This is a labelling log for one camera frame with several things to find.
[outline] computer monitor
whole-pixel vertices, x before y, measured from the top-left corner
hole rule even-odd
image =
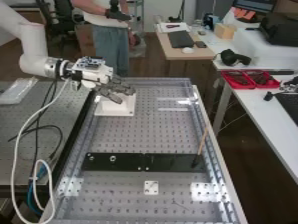
[[[235,7],[249,9],[256,12],[269,13],[273,11],[277,0],[236,0]]]

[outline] person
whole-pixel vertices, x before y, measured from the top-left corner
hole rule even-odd
[[[116,11],[111,8],[111,2],[116,2]],[[83,10],[86,21],[94,24],[96,55],[105,59],[109,67],[113,67],[115,74],[127,76],[129,46],[136,43],[129,26],[127,0],[72,0],[72,3]]]

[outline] white block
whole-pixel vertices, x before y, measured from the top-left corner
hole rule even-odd
[[[117,104],[105,97],[100,97],[99,105],[96,108],[96,116],[135,116],[136,109],[136,94],[127,96],[117,94],[123,99],[123,103]]]

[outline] black metal plate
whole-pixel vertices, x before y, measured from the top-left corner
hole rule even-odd
[[[87,153],[83,170],[137,172],[143,170],[143,160],[140,153]]]
[[[83,163],[84,171],[119,172],[205,172],[204,159],[195,154],[88,153]]]
[[[203,156],[199,157],[197,166],[192,168],[195,154],[145,154],[147,172],[205,172]]]

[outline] red tray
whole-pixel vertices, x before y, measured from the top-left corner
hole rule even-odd
[[[243,71],[237,71],[237,70],[223,71],[221,75],[224,79],[227,80],[227,82],[231,84],[233,89],[254,89],[256,88],[254,81],[249,78],[249,76]]]
[[[247,70],[244,72],[248,75],[248,77],[252,79],[252,81],[256,83],[257,88],[260,88],[260,89],[277,89],[277,88],[280,88],[281,83],[272,77],[272,75],[266,71]],[[253,75],[249,74],[251,72],[260,73],[260,74],[257,74],[257,76],[264,78],[266,80],[266,83],[265,84],[257,83],[256,82],[256,77],[252,77]]]

